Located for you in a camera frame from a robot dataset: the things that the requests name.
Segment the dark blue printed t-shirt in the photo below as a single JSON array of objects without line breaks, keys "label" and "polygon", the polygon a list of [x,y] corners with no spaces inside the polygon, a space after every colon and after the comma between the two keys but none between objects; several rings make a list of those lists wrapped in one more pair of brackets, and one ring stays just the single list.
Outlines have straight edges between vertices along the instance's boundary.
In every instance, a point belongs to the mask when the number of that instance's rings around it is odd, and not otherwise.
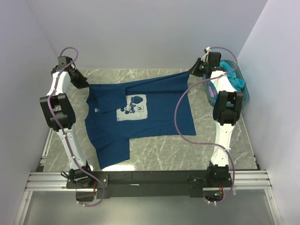
[{"label": "dark blue printed t-shirt", "polygon": [[129,140],[195,135],[187,72],[119,84],[91,84],[85,126],[100,168],[130,158]]}]

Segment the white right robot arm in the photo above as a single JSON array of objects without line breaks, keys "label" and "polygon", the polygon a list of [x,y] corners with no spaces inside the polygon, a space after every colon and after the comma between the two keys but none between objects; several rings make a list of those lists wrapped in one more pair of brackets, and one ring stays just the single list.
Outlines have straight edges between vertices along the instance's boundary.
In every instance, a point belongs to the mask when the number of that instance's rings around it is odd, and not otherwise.
[{"label": "white right robot arm", "polygon": [[231,181],[230,142],[236,122],[240,119],[243,94],[230,83],[221,67],[221,53],[204,51],[195,65],[188,71],[191,75],[206,78],[216,91],[217,99],[213,107],[216,122],[216,138],[210,165],[207,168],[206,183],[216,187],[224,181]]}]

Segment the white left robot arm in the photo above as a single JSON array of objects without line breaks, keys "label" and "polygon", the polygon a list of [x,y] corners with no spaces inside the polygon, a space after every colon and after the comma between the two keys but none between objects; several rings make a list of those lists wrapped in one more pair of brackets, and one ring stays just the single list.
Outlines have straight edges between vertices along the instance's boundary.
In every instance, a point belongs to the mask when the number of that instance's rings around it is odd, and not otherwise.
[{"label": "white left robot arm", "polygon": [[59,56],[58,65],[52,69],[52,84],[45,97],[39,99],[46,123],[59,136],[69,161],[69,172],[61,172],[67,185],[90,188],[95,184],[91,168],[79,146],[75,133],[75,112],[67,96],[69,84],[77,89],[89,87],[87,78],[75,68],[68,56]]}]

